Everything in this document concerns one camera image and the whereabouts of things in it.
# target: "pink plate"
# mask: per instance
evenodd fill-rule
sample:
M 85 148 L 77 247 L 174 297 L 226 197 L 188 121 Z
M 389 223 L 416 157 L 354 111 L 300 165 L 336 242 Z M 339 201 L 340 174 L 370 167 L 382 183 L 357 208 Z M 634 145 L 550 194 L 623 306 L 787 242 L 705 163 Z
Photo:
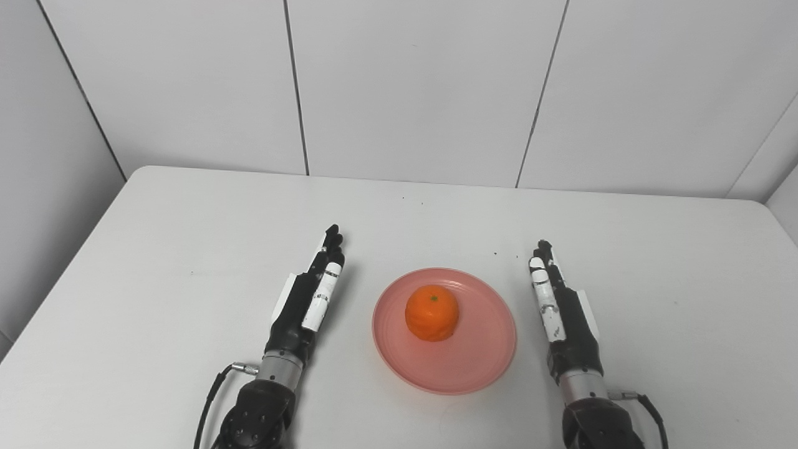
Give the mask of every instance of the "pink plate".
M 460 306 L 454 335 L 423 341 L 405 324 L 405 305 L 420 286 L 448 288 Z M 449 268 L 425 268 L 395 280 L 380 296 L 372 322 L 382 359 L 406 382 L 441 395 L 487 387 L 507 369 L 516 350 L 516 325 L 498 293 L 481 280 Z

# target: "robotic hand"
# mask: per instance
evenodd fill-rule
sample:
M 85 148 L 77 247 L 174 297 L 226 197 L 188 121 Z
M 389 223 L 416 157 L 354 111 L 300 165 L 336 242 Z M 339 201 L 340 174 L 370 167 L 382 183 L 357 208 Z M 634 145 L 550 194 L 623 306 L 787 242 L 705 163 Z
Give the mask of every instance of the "robotic hand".
M 643 449 L 629 413 L 614 400 L 637 399 L 659 426 L 662 448 L 668 442 L 662 417 L 644 395 L 608 391 L 599 359 L 599 342 L 589 304 L 568 288 L 551 244 L 538 243 L 529 260 L 532 286 L 549 341 L 549 373 L 565 400 L 563 441 L 568 449 Z
M 313 351 L 344 265 L 343 236 L 338 225 L 327 229 L 307 272 L 289 275 L 272 314 L 271 334 L 259 367 L 232 364 L 216 377 L 208 394 L 195 449 L 199 448 L 210 402 L 231 369 L 255 375 L 239 390 L 235 406 L 224 417 L 213 449 L 279 449 L 294 417 L 294 390 Z

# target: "mandarin orange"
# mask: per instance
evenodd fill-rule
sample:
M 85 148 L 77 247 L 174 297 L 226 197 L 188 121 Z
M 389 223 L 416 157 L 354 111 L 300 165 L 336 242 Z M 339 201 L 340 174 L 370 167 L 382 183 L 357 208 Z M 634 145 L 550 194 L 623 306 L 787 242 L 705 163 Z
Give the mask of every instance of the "mandarin orange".
M 446 287 L 419 287 L 407 301 L 405 322 L 408 329 L 426 341 L 446 340 L 454 333 L 460 319 L 457 299 Z

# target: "white table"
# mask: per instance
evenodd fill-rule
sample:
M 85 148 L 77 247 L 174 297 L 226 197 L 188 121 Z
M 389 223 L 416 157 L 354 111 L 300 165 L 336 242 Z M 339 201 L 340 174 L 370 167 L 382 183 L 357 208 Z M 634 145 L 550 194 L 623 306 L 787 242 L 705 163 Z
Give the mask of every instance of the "white table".
M 190 447 L 214 375 L 259 360 L 286 275 L 333 222 L 347 264 L 303 380 L 297 448 L 561 448 L 526 269 L 540 238 L 587 290 L 608 384 L 648 394 L 671 447 L 794 439 L 798 248 L 761 205 L 146 168 L 0 364 L 0 447 Z M 515 359 L 482 391 L 417 390 L 373 345 L 382 290 L 429 266 L 478 276 L 515 317 Z M 206 435 L 246 381 L 228 380 Z

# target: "white tile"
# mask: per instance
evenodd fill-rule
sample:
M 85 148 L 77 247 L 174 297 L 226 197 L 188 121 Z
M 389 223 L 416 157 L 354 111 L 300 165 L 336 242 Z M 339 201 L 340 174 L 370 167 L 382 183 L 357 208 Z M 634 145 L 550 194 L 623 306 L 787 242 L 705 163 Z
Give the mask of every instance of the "white tile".
M 726 197 L 764 202 L 789 175 L 798 162 L 798 101 L 795 98 Z
M 0 330 L 7 336 L 19 336 L 122 183 L 36 2 L 0 2 Z
M 310 174 L 513 186 L 564 4 L 291 0 Z
M 125 172 L 304 173 L 279 0 L 42 0 Z
M 571 2 L 522 187 L 723 197 L 798 91 L 798 2 Z
M 798 167 L 770 197 L 768 207 L 792 241 L 798 244 Z

